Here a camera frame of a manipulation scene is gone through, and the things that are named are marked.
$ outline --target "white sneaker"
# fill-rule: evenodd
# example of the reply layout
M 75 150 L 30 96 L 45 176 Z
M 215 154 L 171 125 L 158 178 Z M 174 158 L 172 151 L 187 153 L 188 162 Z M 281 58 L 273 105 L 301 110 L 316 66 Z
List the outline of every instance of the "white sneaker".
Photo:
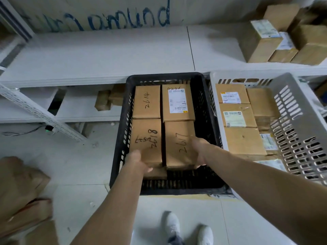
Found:
M 198 234 L 198 245 L 214 245 L 214 235 L 209 226 L 201 226 Z
M 178 217 L 173 212 L 170 212 L 166 219 L 166 232 L 168 237 L 172 237 L 175 235 L 180 235 L 180 222 Z

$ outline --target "shelf bracket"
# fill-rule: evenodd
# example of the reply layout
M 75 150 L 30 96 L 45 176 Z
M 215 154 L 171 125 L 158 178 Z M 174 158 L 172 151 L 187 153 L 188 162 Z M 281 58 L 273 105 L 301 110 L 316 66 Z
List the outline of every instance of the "shelf bracket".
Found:
M 68 126 L 66 123 L 63 123 L 56 119 L 56 117 L 41 107 L 39 104 L 32 101 L 26 95 L 22 94 L 18 88 L 10 89 L 6 86 L 0 84 L 0 95 L 7 98 L 8 100 L 14 102 L 15 104 L 22 107 L 24 110 L 30 112 L 42 119 L 46 124 L 51 125 L 57 128 L 59 131 L 63 132 L 67 136 L 75 139 L 76 141 L 85 141 L 86 137 L 75 131 L 73 128 Z

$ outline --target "white floor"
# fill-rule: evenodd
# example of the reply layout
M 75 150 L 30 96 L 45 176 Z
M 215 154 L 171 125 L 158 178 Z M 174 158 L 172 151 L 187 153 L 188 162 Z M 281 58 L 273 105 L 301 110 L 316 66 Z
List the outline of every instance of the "white floor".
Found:
M 25 132 L 38 124 L 2 124 L 5 131 Z M 51 177 L 43 196 L 53 198 L 54 220 L 61 245 L 69 245 L 108 193 L 118 124 L 96 123 L 90 144 L 76 143 L 43 128 L 22 136 L 0 135 L 0 157 L 18 156 Z M 201 224 L 211 226 L 216 245 L 294 245 L 243 201 L 235 199 L 182 199 L 141 196 L 138 204 L 132 245 L 164 245 L 167 237 L 162 217 L 173 211 L 181 222 L 187 245 L 196 244 Z

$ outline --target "shoe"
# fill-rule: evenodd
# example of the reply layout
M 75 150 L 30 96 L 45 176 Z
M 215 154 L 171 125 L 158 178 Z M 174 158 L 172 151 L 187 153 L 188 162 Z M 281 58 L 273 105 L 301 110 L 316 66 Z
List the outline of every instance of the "shoe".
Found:
M 170 212 L 166 218 L 166 232 L 168 237 L 180 235 L 181 233 L 180 222 L 173 212 Z
M 214 235 L 209 226 L 201 226 L 198 234 L 198 245 L 214 245 Z

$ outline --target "black plastic crate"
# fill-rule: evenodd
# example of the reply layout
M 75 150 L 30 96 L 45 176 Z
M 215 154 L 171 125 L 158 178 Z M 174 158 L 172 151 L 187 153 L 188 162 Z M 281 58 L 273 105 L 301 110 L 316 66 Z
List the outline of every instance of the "black plastic crate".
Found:
M 209 143 L 219 145 L 219 127 L 209 103 L 209 91 L 204 76 L 200 73 L 176 73 L 132 75 L 127 78 L 118 135 L 113 157 L 110 187 L 114 184 L 120 168 L 129 153 L 129 139 L 134 105 L 135 86 L 186 84 L 191 87 L 195 112 L 195 134 Z M 162 124 L 162 163 L 166 164 L 165 126 Z M 141 195 L 221 194 L 225 182 L 209 167 L 195 170 L 167 171 L 166 180 L 143 180 Z

